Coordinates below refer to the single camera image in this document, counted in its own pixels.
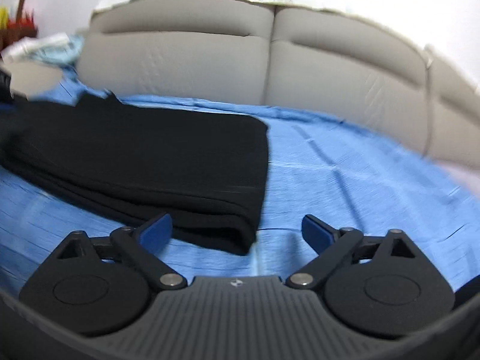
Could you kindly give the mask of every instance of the blue bed cover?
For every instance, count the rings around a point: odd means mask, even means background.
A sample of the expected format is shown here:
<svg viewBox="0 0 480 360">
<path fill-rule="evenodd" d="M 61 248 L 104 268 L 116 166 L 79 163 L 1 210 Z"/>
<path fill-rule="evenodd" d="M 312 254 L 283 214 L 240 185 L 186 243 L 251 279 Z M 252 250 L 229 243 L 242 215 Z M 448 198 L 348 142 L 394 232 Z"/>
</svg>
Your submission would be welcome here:
<svg viewBox="0 0 480 360">
<path fill-rule="evenodd" d="M 74 104 L 85 90 L 105 95 L 66 76 L 40 97 Z M 305 214 L 366 235 L 405 230 L 455 290 L 480 274 L 479 202 L 429 160 L 388 138 L 333 116 L 280 107 L 151 95 L 121 101 L 248 114 L 269 126 L 269 173 L 257 242 L 247 256 L 235 256 L 171 240 L 159 257 L 189 280 L 199 275 L 286 278 L 316 256 L 300 233 Z M 71 231 L 99 237 L 119 226 L 0 168 L 0 287 L 17 294 Z"/>
</svg>

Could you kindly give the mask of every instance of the sofa backrest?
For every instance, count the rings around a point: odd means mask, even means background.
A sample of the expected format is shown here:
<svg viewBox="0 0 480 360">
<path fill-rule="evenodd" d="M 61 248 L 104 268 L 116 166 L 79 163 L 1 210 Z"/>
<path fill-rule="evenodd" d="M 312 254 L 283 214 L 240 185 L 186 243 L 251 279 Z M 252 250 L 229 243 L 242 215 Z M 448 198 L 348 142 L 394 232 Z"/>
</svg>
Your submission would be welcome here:
<svg viewBox="0 0 480 360">
<path fill-rule="evenodd" d="M 135 0 L 96 14 L 79 78 L 149 93 L 335 114 L 480 168 L 480 102 L 440 57 L 338 13 L 243 0 Z"/>
</svg>

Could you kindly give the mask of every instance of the black fabric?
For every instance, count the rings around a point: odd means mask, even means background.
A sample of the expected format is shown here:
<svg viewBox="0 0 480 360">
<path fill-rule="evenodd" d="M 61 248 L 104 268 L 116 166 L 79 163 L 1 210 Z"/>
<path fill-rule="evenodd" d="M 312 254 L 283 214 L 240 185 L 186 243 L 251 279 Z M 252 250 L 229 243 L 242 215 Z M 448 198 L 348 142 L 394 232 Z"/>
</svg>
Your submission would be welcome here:
<svg viewBox="0 0 480 360">
<path fill-rule="evenodd" d="M 268 168 L 260 120 L 114 95 L 18 108 L 28 131 L 2 159 L 13 173 L 128 226 L 168 212 L 175 238 L 206 248 L 246 254 L 255 241 Z"/>
</svg>

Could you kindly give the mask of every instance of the logo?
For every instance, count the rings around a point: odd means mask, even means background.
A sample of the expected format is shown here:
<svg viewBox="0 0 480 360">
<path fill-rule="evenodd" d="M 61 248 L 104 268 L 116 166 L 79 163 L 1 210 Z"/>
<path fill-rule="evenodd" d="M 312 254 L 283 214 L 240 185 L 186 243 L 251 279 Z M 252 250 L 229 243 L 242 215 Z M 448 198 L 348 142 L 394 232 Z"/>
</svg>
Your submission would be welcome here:
<svg viewBox="0 0 480 360">
<path fill-rule="evenodd" d="M 243 286 L 243 281 L 241 281 L 240 279 L 235 279 L 235 280 L 232 280 L 232 281 L 230 282 L 230 284 L 231 284 L 232 286 L 234 286 L 235 288 L 238 288 L 238 287 Z"/>
</svg>

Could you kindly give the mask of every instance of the folded black pants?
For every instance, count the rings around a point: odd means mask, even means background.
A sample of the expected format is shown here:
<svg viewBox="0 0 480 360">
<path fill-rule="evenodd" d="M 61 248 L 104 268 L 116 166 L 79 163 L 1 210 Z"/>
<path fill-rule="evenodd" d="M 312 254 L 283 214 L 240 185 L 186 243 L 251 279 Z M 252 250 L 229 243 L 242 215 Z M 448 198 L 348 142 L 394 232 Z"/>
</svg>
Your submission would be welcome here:
<svg viewBox="0 0 480 360">
<path fill-rule="evenodd" d="M 260 120 L 90 94 L 17 112 L 27 130 L 1 163 L 33 184 L 128 226 L 168 212 L 175 238 L 206 248 L 246 254 L 255 241 L 268 168 Z"/>
</svg>

